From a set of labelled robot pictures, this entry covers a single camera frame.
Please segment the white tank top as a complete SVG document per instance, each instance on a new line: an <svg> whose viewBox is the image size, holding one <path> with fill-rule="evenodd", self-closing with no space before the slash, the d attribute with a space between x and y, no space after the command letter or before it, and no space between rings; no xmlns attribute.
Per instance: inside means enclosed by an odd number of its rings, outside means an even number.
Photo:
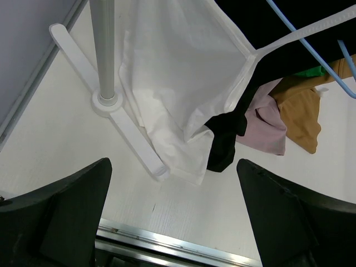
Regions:
<svg viewBox="0 0 356 267"><path fill-rule="evenodd" d="M254 51L214 1L131 2L119 77L170 174L201 184L205 123L237 103Z"/></svg>

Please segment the mauve pink tank top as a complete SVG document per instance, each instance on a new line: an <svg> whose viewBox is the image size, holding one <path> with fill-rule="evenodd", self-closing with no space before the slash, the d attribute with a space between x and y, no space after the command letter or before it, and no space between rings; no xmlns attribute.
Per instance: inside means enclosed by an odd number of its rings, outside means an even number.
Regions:
<svg viewBox="0 0 356 267"><path fill-rule="evenodd" d="M286 125L281 120L276 101L269 95L279 82L277 79L258 88L245 113L245 135L236 136L236 142L262 152L283 156Z"/></svg>

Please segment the light blue wire hanger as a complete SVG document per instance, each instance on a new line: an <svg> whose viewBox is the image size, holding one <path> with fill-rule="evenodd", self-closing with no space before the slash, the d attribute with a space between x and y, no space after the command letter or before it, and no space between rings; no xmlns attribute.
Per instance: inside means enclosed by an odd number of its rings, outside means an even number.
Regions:
<svg viewBox="0 0 356 267"><path fill-rule="evenodd" d="M263 50L272 52L280 47L286 47L288 43L296 44L299 42L303 48L308 51L308 55L311 55L311 57L316 60L317 64L322 66L327 73L330 73L330 71L336 73L336 70L331 66L331 62L337 57L341 56L343 58L350 58L349 60L346 60L346 63L351 70L352 76L355 77L355 62L351 59L351 54L347 50L345 44L346 38L343 38L344 43L341 47L339 45L337 33L334 32L337 26L344 27L348 22L354 23L354 3L346 4L345 9L335 13L332 9L328 9L326 12L330 13L329 16L316 22L308 22L304 27L295 26L291 23L288 16L284 14L274 1L267 1L267 3L279 17L281 22L287 27L289 33L271 44L266 45L263 47Z"/></svg>

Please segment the black tank top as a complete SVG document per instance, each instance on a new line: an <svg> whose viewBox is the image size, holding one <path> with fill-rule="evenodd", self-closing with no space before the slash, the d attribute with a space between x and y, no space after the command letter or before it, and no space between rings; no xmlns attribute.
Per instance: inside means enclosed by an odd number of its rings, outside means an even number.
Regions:
<svg viewBox="0 0 356 267"><path fill-rule="evenodd" d="M338 12L346 8L346 4L355 1L274 1L288 16L295 26L306 26L307 23L316 22L330 15L326 12L332 9ZM237 103L220 115L209 119L207 126L214 134L211 145L207 170L223 172L232 164L235 156L236 135L244 136L247 119L245 113L260 86L273 80L284 78L295 73L316 67L315 59L308 55L308 51L301 43L288 43L272 52L265 52L262 48L289 33L287 27L274 13L267 1L215 1L217 6L231 19L234 26L241 31L254 48L250 52L247 65L250 69L241 72L244 77L244 86ZM337 26L334 32L338 40L343 41L349 53L355 54L354 23L348 22L346 26Z"/></svg>

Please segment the green tank top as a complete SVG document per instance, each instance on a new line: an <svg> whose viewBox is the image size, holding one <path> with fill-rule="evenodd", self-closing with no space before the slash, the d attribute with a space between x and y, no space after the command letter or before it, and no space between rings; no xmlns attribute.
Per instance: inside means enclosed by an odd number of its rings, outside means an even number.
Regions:
<svg viewBox="0 0 356 267"><path fill-rule="evenodd" d="M294 76L298 76L298 77L320 77L320 76L324 76L326 74L326 70L324 67L322 66L318 66L318 67L313 67L310 68L308 70L304 70L298 73L295 73Z"/></svg>

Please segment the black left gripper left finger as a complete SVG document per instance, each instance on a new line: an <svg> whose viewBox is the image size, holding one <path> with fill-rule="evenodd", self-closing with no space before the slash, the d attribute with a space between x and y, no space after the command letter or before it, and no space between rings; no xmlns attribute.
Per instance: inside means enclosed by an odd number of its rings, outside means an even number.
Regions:
<svg viewBox="0 0 356 267"><path fill-rule="evenodd" d="M39 189L1 200L1 266L94 266L111 181L102 158Z"/></svg>

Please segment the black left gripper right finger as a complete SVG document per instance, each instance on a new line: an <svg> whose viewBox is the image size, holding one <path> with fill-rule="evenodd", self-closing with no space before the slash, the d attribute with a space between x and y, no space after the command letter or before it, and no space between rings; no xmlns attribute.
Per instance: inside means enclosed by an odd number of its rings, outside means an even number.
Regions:
<svg viewBox="0 0 356 267"><path fill-rule="evenodd" d="M263 266L355 266L355 204L247 159L236 170Z"/></svg>

